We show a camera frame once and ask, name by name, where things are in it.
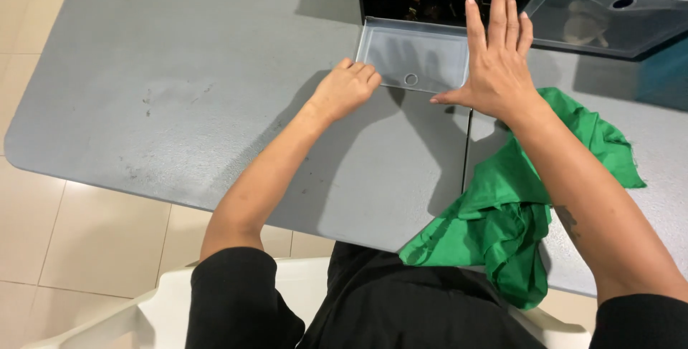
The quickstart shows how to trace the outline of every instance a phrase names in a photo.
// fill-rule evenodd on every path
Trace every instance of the hand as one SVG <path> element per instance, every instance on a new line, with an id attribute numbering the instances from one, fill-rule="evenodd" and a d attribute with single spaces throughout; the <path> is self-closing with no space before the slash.
<path id="1" fill-rule="evenodd" d="M 469 78 L 460 89 L 437 94 L 430 102 L 471 107 L 507 125 L 546 104 L 532 85 L 526 63 L 532 23 L 525 13 L 518 16 L 516 0 L 492 0 L 487 40 L 475 0 L 466 0 L 466 23 Z"/>
<path id="2" fill-rule="evenodd" d="M 320 82 L 306 105 L 331 123 L 365 103 L 382 81 L 372 65 L 345 58 Z"/>

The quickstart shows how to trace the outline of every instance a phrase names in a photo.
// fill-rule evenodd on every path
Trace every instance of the hole in lid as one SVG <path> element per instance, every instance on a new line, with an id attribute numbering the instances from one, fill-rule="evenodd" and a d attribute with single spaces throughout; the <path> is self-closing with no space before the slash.
<path id="1" fill-rule="evenodd" d="M 409 73 L 406 75 L 404 78 L 404 82 L 408 84 L 409 86 L 414 86 L 416 83 L 418 83 L 418 77 L 414 75 L 413 73 Z"/>
<path id="2" fill-rule="evenodd" d="M 612 8 L 614 8 L 614 9 L 628 8 L 631 5 L 633 5 L 635 2 L 636 2 L 636 0 L 616 0 L 612 4 Z"/>

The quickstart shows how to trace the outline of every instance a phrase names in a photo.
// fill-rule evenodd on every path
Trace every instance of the black sleeve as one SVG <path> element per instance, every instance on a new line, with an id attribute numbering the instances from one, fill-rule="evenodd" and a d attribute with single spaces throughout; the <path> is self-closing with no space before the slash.
<path id="1" fill-rule="evenodd" d="M 590 343 L 603 348 L 688 348 L 688 303 L 651 294 L 605 301 Z"/>
<path id="2" fill-rule="evenodd" d="M 202 261 L 191 275 L 186 349 L 294 348 L 304 322 L 275 290 L 276 272 L 267 253 L 250 247 Z"/>

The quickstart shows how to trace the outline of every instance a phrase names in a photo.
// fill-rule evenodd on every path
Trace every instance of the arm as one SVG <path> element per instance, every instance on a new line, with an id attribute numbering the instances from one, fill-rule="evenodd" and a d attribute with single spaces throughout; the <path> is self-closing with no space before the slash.
<path id="1" fill-rule="evenodd" d="M 206 229 L 200 259 L 230 247 L 262 250 L 260 231 L 310 148 L 332 122 L 365 103 L 381 81 L 373 66 L 342 60 L 220 200 Z"/>
<path id="2" fill-rule="evenodd" d="M 473 107 L 512 129 L 594 275 L 599 304 L 636 293 L 688 301 L 688 282 L 631 196 L 532 85 L 525 59 L 532 23 L 519 18 L 515 0 L 492 0 L 487 40 L 472 0 L 467 23 L 469 79 L 431 102 Z"/>

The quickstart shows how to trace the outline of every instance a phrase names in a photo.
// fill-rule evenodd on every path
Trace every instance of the person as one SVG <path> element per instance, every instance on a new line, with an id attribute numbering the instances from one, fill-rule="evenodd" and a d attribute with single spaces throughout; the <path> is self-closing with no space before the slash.
<path id="1" fill-rule="evenodd" d="M 476 2 L 466 0 L 469 78 L 430 102 L 493 116 L 521 142 L 594 275 L 591 348 L 688 348 L 688 282 L 624 188 L 538 95 L 527 15 L 515 0 L 491 4 L 486 36 Z M 318 137 L 381 81 L 372 65 L 342 60 L 229 188 L 192 275 L 187 348 L 542 348 L 483 274 L 404 266 L 371 248 L 335 244 L 328 293 L 305 334 L 275 290 L 263 224 Z"/>

